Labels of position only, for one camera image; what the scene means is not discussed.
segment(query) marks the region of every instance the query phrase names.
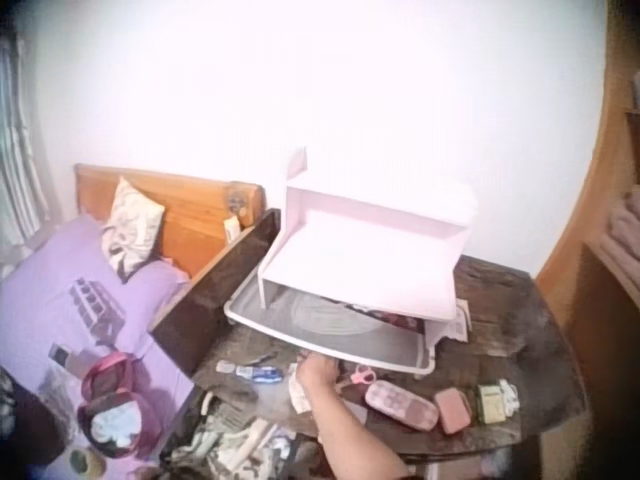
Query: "pink scissors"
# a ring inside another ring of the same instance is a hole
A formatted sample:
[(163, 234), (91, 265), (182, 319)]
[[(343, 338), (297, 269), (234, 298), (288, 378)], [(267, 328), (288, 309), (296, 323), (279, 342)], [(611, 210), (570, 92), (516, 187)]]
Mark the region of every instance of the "pink scissors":
[(377, 379), (376, 372), (371, 370), (371, 367), (366, 365), (358, 364), (356, 366), (356, 371), (353, 372), (349, 378), (342, 380), (341, 382), (336, 384), (336, 390), (340, 391), (344, 387), (349, 385), (363, 384), (363, 385), (371, 385)]

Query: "curtain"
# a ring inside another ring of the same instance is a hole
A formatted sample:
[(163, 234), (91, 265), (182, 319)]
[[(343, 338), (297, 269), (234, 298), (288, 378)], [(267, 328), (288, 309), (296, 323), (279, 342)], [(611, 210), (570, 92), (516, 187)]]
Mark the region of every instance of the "curtain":
[(0, 33), (0, 247), (24, 244), (49, 218), (24, 115), (24, 45)]

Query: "bed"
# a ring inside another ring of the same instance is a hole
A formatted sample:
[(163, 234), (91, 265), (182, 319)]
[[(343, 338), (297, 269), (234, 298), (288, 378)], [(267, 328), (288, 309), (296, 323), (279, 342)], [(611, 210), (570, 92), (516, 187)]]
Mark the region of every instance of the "bed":
[[(166, 428), (193, 384), (147, 330), (162, 307), (219, 257), (227, 243), (223, 221), (237, 215), (249, 227), (262, 214), (264, 192), (251, 184), (89, 165), (76, 165), (75, 176), (78, 217), (60, 226), (1, 284), (0, 365), (54, 411), (70, 443), (83, 445), (70, 421), (82, 401), (80, 381), (49, 359), (53, 343), (74, 352), (79, 365), (109, 352), (86, 328), (78, 296), (86, 290), (106, 299), (122, 320), (114, 344), (141, 359), (135, 389)], [(157, 260), (126, 284), (100, 250), (102, 223), (121, 176), (165, 206)], [(131, 459), (109, 461), (108, 476), (123, 478), (135, 465)]]

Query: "purple bedsheet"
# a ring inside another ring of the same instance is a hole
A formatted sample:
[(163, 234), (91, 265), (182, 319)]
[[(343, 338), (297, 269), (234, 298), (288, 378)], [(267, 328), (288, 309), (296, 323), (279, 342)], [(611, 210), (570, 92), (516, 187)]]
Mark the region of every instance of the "purple bedsheet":
[[(123, 325), (115, 345), (142, 359), (136, 389), (166, 427), (193, 385), (146, 329), (187, 277), (169, 263), (156, 261), (122, 284), (102, 255), (100, 225), (90, 216), (80, 215), (61, 227), (0, 284), (0, 365), (23, 387), (38, 393), (47, 372), (58, 368), (48, 357), (52, 343), (86, 356), (108, 353), (95, 345), (70, 293), (79, 278), (98, 285), (116, 305)], [(80, 383), (73, 379), (67, 385), (77, 408), (82, 401)]]

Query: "dark wooden table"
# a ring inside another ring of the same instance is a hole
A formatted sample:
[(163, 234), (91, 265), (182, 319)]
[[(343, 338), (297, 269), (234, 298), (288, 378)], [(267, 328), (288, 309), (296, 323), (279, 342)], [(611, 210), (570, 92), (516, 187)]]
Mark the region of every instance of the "dark wooden table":
[[(443, 339), (436, 347), (436, 369), (422, 379), (378, 369), (389, 380), (431, 399), (455, 386), (474, 410), (472, 426), (445, 435), (440, 426), (418, 432), (369, 410), (366, 427), (405, 456), (450, 456), (513, 445), (537, 435), (585, 409), (585, 394), (571, 351), (531, 277), (521, 271), (463, 256), (456, 269), (457, 296), (469, 302), (469, 343)], [(243, 325), (235, 325), (209, 350), (192, 378), (221, 399), (255, 411), (263, 418), (307, 435), (317, 435), (311, 414), (297, 415), (286, 382), (256, 387), (233, 375), (219, 374), (220, 359), (242, 364), (276, 351), (269, 365), (288, 368), (298, 347)], [(521, 409), (506, 422), (482, 425), (477, 420), (476, 386), (505, 378), (519, 392)], [(361, 404), (364, 391), (352, 386), (344, 397)]]

